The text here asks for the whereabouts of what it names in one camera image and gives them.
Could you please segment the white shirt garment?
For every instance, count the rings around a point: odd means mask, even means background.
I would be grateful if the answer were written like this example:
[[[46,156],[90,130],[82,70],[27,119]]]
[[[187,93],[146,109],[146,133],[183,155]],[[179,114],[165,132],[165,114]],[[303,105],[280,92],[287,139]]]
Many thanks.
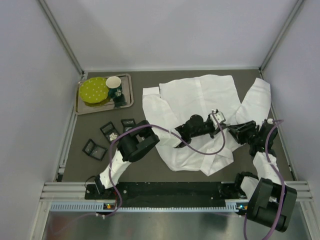
[[[142,108],[146,120],[170,133],[154,128],[160,141],[155,146],[172,171],[201,171],[210,176],[233,163],[233,151],[241,145],[224,130],[214,138],[202,135],[190,146],[178,148],[175,128],[193,115],[206,119],[212,110],[223,113],[226,124],[255,121],[260,125],[268,118],[271,107],[271,86],[256,78],[243,100],[239,99],[232,76],[203,75],[172,80],[157,87],[144,88]]]

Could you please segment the sparkly snowflake brooch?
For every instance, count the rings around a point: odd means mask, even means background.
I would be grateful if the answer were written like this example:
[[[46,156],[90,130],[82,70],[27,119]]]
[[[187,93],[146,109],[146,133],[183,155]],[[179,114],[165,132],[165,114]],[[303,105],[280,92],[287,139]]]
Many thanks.
[[[109,135],[109,140],[112,142],[114,141],[116,138],[118,137],[118,135],[114,132],[112,132],[110,135]]]

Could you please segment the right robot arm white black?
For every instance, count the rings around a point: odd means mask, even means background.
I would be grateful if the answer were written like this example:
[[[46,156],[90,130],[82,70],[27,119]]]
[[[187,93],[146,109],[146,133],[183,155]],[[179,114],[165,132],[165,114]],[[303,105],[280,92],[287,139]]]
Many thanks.
[[[269,227],[268,236],[274,231],[287,230],[298,196],[294,188],[286,186],[272,149],[279,123],[280,120],[266,119],[262,125],[250,121],[228,127],[238,144],[249,145],[249,155],[257,171],[257,175],[242,172],[236,178],[236,186],[248,199],[246,218]]]

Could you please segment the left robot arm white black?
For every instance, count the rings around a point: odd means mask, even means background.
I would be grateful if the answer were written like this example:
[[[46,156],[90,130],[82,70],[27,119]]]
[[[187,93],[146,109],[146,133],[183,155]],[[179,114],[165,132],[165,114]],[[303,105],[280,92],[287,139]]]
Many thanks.
[[[106,169],[94,179],[97,193],[101,196],[108,189],[118,183],[120,176],[131,163],[141,160],[156,145],[169,146],[174,149],[188,147],[196,153],[208,156],[209,153],[201,152],[190,145],[193,138],[209,135],[212,139],[216,134],[222,134],[222,146],[212,154],[218,154],[226,145],[223,130],[227,127],[222,112],[213,110],[203,120],[200,115],[192,115],[184,124],[168,130],[161,126],[150,124],[147,120],[134,125],[111,142],[115,145],[114,154],[109,154],[109,164]]]

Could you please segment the silver metal tray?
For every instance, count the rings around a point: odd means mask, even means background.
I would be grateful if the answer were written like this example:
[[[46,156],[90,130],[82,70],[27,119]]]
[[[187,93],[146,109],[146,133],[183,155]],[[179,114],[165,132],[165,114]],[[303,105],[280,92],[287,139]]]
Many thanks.
[[[77,83],[74,112],[77,115],[92,114],[115,109],[128,108],[134,103],[131,76],[118,74],[120,88],[113,92],[106,85],[108,77],[93,77]]]

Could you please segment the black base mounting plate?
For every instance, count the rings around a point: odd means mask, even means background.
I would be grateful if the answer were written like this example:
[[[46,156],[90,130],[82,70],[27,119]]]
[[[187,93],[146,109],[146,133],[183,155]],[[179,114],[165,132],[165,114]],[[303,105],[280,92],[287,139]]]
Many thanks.
[[[123,208],[224,207],[225,200],[247,198],[233,182],[120,182],[116,188]]]

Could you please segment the white cup dark base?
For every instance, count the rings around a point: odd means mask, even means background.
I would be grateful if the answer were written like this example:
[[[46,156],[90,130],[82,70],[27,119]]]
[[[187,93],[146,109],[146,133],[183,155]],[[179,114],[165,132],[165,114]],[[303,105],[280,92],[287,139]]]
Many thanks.
[[[122,95],[122,80],[118,76],[111,76],[106,79],[108,88],[108,97],[110,99],[118,98]]]

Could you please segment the green polka dot plate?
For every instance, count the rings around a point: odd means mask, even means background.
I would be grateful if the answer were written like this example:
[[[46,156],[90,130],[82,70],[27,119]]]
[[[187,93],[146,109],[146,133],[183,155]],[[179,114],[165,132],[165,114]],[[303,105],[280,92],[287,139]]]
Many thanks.
[[[106,78],[93,77],[80,84],[78,93],[81,100],[88,104],[98,104],[108,98],[109,89]]]

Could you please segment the black square frame right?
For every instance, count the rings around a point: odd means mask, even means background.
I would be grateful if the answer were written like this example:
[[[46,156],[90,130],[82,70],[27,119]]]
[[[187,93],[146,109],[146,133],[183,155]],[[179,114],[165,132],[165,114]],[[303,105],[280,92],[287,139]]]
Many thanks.
[[[136,121],[134,118],[121,119],[120,122],[122,124],[124,133],[136,126]]]

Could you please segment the black square frame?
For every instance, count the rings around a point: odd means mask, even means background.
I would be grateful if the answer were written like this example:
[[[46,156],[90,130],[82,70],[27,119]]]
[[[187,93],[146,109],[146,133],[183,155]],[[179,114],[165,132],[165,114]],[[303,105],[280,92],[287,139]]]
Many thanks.
[[[124,133],[136,126],[136,121],[134,118],[121,119],[120,122],[122,124]]]
[[[109,135],[110,135],[111,133],[117,134],[118,137],[120,136],[119,131],[116,129],[116,127],[114,126],[114,124],[113,124],[111,121],[109,121],[107,124],[103,125],[103,126],[100,127],[99,129],[100,129],[100,131],[102,132],[103,136],[107,139],[107,141],[108,141],[110,144],[113,142],[113,141],[110,141],[110,139],[109,139]]]
[[[87,156],[97,160],[102,161],[107,153],[107,148],[96,144],[92,139],[88,139],[85,146],[82,148],[82,152],[84,152]]]

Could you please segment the black square frame left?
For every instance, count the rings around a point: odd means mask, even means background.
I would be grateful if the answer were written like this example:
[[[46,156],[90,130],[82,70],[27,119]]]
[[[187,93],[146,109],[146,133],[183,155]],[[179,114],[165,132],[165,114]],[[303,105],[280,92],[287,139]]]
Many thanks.
[[[117,134],[118,137],[120,136],[119,131],[116,129],[116,127],[114,126],[114,124],[113,124],[111,121],[109,121],[107,124],[103,125],[103,126],[100,127],[99,129],[100,129],[100,131],[102,132],[103,136],[107,139],[107,141],[108,141],[110,144],[113,142],[113,141],[110,141],[110,139],[109,139],[109,135],[110,135],[111,133]]]

